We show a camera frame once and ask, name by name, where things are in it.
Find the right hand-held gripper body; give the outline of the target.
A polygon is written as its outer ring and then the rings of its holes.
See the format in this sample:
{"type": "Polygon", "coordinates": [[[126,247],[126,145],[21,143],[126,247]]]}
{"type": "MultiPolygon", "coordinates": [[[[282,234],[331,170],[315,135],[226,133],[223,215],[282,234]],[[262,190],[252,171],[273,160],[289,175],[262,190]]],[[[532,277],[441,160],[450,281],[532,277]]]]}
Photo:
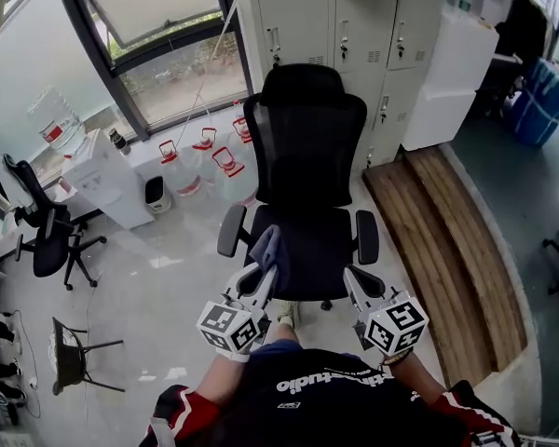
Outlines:
{"type": "Polygon", "coordinates": [[[407,291],[362,301],[352,295],[352,303],[358,313],[354,331],[362,349],[376,348],[388,358],[414,348],[429,325],[420,302],[407,291]]]}

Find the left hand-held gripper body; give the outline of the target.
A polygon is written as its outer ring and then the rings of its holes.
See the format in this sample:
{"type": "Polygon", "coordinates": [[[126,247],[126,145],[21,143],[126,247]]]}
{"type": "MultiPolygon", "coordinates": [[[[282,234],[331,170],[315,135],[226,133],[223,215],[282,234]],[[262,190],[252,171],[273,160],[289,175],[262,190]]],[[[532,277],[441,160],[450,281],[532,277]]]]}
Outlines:
{"type": "Polygon", "coordinates": [[[225,355],[248,355],[260,347],[267,334],[267,296],[245,295],[236,290],[208,301],[196,327],[206,343],[225,355]]]}

